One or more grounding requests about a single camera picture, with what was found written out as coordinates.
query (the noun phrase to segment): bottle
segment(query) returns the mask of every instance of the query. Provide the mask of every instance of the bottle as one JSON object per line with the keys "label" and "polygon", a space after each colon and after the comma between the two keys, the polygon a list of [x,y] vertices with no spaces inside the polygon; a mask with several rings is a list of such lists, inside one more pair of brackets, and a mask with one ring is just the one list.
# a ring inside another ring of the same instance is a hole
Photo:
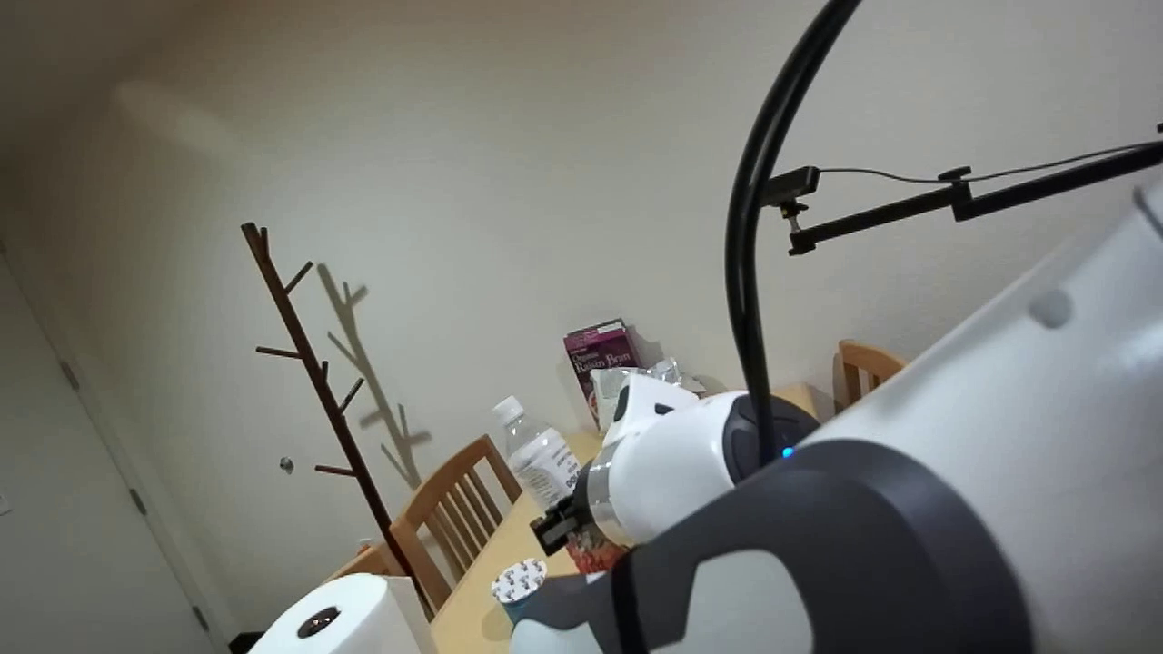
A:
{"label": "bottle", "polygon": [[556,501],[576,494],[583,462],[572,454],[568,439],[522,416],[517,395],[504,395],[496,408],[496,419],[504,424],[504,458],[520,486],[548,511]]}

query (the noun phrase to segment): toilet paper roll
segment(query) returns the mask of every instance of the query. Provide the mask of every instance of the toilet paper roll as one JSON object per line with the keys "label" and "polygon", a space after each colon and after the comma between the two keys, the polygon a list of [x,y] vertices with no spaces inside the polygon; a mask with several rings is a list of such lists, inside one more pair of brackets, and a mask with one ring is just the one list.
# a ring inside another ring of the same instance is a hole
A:
{"label": "toilet paper roll", "polygon": [[520,622],[520,603],[547,587],[547,574],[547,560],[520,560],[486,587],[511,624]]}
{"label": "toilet paper roll", "polygon": [[250,654],[431,654],[427,612],[408,579],[336,579],[296,606],[250,647]]}

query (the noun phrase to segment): wooden coat rack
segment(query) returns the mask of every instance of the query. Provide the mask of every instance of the wooden coat rack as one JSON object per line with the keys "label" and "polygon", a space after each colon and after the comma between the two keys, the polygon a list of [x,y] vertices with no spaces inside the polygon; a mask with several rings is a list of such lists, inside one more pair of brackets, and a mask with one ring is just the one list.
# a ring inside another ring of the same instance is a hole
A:
{"label": "wooden coat rack", "polygon": [[355,484],[361,484],[361,490],[365,490],[365,501],[367,501],[367,509],[370,509],[370,515],[374,515],[374,524],[378,524],[378,532],[381,532],[381,537],[387,537],[387,547],[390,547],[390,557],[393,557],[398,572],[408,574],[408,579],[414,579],[404,550],[401,550],[398,537],[393,537],[393,515],[390,515],[387,501],[378,497],[374,480],[370,480],[370,474],[367,474],[367,465],[365,465],[365,454],[361,454],[361,448],[355,448],[355,439],[353,439],[353,430],[348,430],[348,421],[347,421],[347,412],[348,412],[348,402],[355,399],[355,394],[365,388],[365,378],[361,378],[342,399],[336,399],[332,381],[328,381],[328,360],[321,360],[321,355],[312,353],[312,341],[304,338],[303,321],[297,321],[297,314],[296,314],[296,304],[290,304],[290,291],[303,285],[304,273],[312,273],[312,262],[304,262],[304,267],[290,275],[290,285],[285,285],[285,279],[281,279],[281,269],[278,269],[274,258],[269,258],[269,233],[258,228],[256,222],[249,222],[249,224],[242,224],[242,235],[249,235],[249,249],[250,249],[250,253],[256,253],[256,267],[258,267],[258,273],[261,273],[261,279],[264,279],[264,291],[269,291],[269,299],[278,302],[278,310],[281,310],[281,315],[285,315],[285,324],[286,324],[286,336],[290,336],[290,349],[258,347],[258,353],[264,353],[264,355],[285,355],[285,360],[303,360],[303,366],[304,366],[304,376],[310,376],[310,381],[312,381],[312,388],[318,388],[318,395],[321,395],[321,402],[322,402],[322,416],[328,416],[328,421],[332,421],[332,430],[336,430],[336,439],[339,439],[342,454],[348,458],[348,470],[318,465],[318,474],[355,478]]}

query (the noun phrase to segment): box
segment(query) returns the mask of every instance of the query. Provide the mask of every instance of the box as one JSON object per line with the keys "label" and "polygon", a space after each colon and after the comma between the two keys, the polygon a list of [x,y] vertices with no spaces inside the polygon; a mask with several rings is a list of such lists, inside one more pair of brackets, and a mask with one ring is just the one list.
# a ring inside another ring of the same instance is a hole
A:
{"label": "box", "polygon": [[606,324],[588,324],[583,331],[572,331],[563,338],[572,366],[579,376],[583,395],[588,402],[588,416],[595,421],[595,395],[594,395],[594,378],[588,370],[601,366],[639,366],[635,353],[634,353],[634,331],[623,321],[606,321]]}

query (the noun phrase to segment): metal rod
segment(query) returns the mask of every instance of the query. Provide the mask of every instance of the metal rod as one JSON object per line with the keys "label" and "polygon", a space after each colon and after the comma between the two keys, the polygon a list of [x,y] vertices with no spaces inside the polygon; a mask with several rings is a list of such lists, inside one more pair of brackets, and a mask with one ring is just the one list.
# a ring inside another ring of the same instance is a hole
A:
{"label": "metal rod", "polygon": [[722,267],[727,314],[733,327],[737,360],[750,381],[750,395],[757,408],[760,465],[773,462],[778,452],[788,448],[788,439],[782,439],[772,424],[772,381],[767,381],[767,349],[762,349],[762,315],[760,315],[760,285],[757,285],[757,233],[760,233],[762,188],[814,74],[830,58],[841,28],[853,12],[859,12],[859,0],[830,0],[820,16],[809,23],[794,58],[778,74],[733,175],[733,192],[727,212],[727,267]]}
{"label": "metal rod", "polygon": [[951,204],[951,188],[937,188],[937,192],[909,195],[900,204],[860,212],[860,216],[849,216],[849,220],[841,220],[841,222],[801,228],[801,233],[794,233],[794,253],[814,250],[814,244],[820,244],[820,239],[836,239],[836,235],[860,233],[860,228],[874,228],[874,224],[900,222],[900,220],[912,220],[912,216],[924,216],[924,212],[937,212],[937,209],[948,209],[948,204]]}
{"label": "metal rod", "polygon": [[1121,153],[1121,158],[1110,158],[1110,159],[1080,165],[1080,166],[1069,166],[1069,170],[1057,170],[1057,175],[1046,175],[1046,177],[1036,177],[1036,181],[1025,181],[1025,186],[986,192],[986,195],[971,201],[967,209],[951,204],[951,216],[961,222],[967,222],[967,220],[977,220],[977,216],[1008,212],[1008,209],[1017,209],[1017,204],[1032,204],[1032,201],[1057,195],[1057,192],[1069,192],[1069,188],[1080,188],[1080,186],[1110,181],[1110,177],[1121,177],[1121,175],[1129,175],[1129,170],[1140,170],[1140,166],[1155,166],[1155,165],[1163,165],[1163,142],[1140,144],[1140,149],[1129,149],[1129,153]]}

